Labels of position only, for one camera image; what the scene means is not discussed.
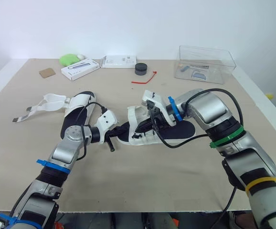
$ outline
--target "black insole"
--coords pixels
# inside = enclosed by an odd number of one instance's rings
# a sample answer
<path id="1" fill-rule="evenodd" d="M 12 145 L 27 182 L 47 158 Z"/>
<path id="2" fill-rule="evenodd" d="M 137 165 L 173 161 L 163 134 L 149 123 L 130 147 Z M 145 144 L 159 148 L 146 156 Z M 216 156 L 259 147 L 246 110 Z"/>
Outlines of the black insole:
<path id="1" fill-rule="evenodd" d="M 129 122 L 124 123 L 122 126 L 127 128 L 127 131 L 118 135 L 118 138 L 123 142 L 128 142 Z M 165 140 L 169 139 L 185 139 L 192 137 L 195 134 L 195 127 L 191 122 L 181 121 L 177 122 L 175 126 L 159 130 L 159 133 Z"/>
<path id="2" fill-rule="evenodd" d="M 79 94 L 89 94 L 89 95 L 95 97 L 95 94 L 93 92 L 81 92 Z M 78 107 L 78 108 L 74 109 L 72 112 L 70 112 L 65 117 L 62 129 L 61 129 L 61 139 L 64 138 L 65 131 L 68 127 L 70 127 L 72 125 L 84 125 L 85 124 L 86 118 L 87 118 L 87 109 L 84 109 L 84 111 L 81 113 L 81 115 L 80 115 L 79 119 L 77 120 L 77 122 L 75 122 L 77 116 L 79 115 L 79 113 L 81 112 L 82 109 L 83 109 L 82 107 Z"/>

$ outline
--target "green sponge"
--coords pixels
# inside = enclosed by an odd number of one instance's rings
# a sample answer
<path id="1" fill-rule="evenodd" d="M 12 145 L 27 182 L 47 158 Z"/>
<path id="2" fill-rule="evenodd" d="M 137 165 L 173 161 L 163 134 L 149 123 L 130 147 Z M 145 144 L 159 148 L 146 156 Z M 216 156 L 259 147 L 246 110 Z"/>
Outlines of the green sponge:
<path id="1" fill-rule="evenodd" d="M 74 54 L 66 54 L 60 58 L 60 64 L 63 66 L 69 66 L 73 63 L 79 62 L 80 59 Z"/>

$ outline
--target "white wall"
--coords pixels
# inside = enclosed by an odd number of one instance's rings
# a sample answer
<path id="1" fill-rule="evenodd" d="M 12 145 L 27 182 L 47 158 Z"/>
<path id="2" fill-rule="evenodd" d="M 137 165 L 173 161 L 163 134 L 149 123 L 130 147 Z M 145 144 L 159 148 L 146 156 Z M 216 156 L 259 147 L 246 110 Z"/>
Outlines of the white wall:
<path id="1" fill-rule="evenodd" d="M 179 45 L 229 50 L 276 105 L 276 0 L 0 0 L 2 57 L 174 59 Z"/>

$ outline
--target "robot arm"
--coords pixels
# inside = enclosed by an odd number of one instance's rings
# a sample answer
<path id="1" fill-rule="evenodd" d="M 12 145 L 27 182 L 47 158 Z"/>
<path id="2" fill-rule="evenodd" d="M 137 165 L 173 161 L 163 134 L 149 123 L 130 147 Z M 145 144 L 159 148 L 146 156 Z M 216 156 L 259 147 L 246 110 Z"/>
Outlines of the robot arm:
<path id="1" fill-rule="evenodd" d="M 58 211 L 54 201 L 62 193 L 62 186 L 77 161 L 79 150 L 90 143 L 104 143 L 106 133 L 117 123 L 112 111 L 102 114 L 95 127 L 74 125 L 66 129 L 64 138 L 50 154 L 40 175 L 27 187 L 13 207 L 10 217 L 0 215 L 9 221 L 12 229 L 51 229 Z"/>
<path id="2" fill-rule="evenodd" d="M 197 89 L 169 100 L 171 104 L 163 108 L 157 105 L 160 96 L 146 91 L 142 103 L 150 113 L 160 109 L 157 120 L 161 125 L 194 118 L 212 140 L 210 147 L 224 157 L 222 165 L 230 183 L 246 191 L 259 228 L 276 229 L 276 166 L 269 155 L 215 94 Z"/>

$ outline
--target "green cable tie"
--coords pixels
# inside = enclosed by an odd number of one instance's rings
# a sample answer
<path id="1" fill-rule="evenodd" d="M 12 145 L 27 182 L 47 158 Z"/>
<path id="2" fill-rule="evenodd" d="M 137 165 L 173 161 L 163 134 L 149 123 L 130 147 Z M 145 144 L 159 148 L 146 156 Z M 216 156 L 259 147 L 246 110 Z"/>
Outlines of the green cable tie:
<path id="1" fill-rule="evenodd" d="M 239 129 L 237 129 L 236 131 L 234 131 L 233 133 L 231 133 L 230 135 L 228 135 L 227 137 L 224 137 L 220 140 L 217 140 L 216 142 L 211 142 L 210 143 L 210 148 L 216 148 L 217 146 L 219 146 L 220 144 L 223 144 L 231 139 L 233 139 L 234 137 L 237 137 L 239 134 L 241 134 L 244 131 L 243 126 L 240 126 Z"/>

